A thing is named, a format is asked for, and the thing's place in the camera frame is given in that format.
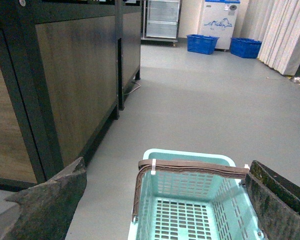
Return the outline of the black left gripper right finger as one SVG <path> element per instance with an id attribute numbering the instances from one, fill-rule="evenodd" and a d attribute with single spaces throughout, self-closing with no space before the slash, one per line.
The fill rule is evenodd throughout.
<path id="1" fill-rule="evenodd" d="M 246 191 L 269 240 L 300 240 L 300 187 L 254 160 Z"/>

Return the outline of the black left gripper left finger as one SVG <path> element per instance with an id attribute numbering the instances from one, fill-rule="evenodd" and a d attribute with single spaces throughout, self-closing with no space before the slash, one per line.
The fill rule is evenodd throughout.
<path id="1" fill-rule="evenodd" d="M 64 240 L 87 186 L 83 157 L 77 158 L 44 183 L 8 196 L 17 217 L 4 240 Z"/>

